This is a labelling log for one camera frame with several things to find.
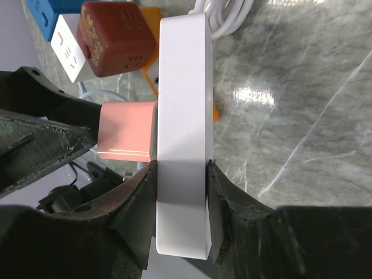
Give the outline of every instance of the brown cube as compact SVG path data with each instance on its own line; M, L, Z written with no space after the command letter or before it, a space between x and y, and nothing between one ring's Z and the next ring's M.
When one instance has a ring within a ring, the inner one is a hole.
M84 2L77 42L97 77L139 70L156 49L155 38L133 2Z

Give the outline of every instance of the gray floor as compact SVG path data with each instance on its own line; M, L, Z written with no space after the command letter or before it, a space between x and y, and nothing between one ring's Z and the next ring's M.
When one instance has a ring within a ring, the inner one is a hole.
M140 3L171 16L194 0ZM25 12L44 73L76 95ZM217 164L272 207L371 205L371 74L370 0L255 0L244 25L214 43ZM154 98L141 73L86 85L130 100ZM119 173L133 168L106 163Z

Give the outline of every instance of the marble surface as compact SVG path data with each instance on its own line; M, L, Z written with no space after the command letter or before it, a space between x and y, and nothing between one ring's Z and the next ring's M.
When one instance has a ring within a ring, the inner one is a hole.
M165 16L194 1L144 0ZM25 14L44 73L77 86ZM272 206L372 202L372 2L255 0L242 27L214 42L214 157L248 194ZM86 82L130 100L153 95L141 73ZM106 161L119 173L133 164Z

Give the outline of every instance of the pink block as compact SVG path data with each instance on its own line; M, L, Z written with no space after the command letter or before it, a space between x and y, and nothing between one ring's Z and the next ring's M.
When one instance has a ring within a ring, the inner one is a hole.
M157 101L104 103L99 119L99 157L135 162L156 159L157 107Z

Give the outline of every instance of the blue cube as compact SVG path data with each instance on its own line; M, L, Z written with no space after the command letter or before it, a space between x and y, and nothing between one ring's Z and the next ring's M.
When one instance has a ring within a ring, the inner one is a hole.
M85 0L26 0L26 5L47 42L53 36L58 16L80 13Z

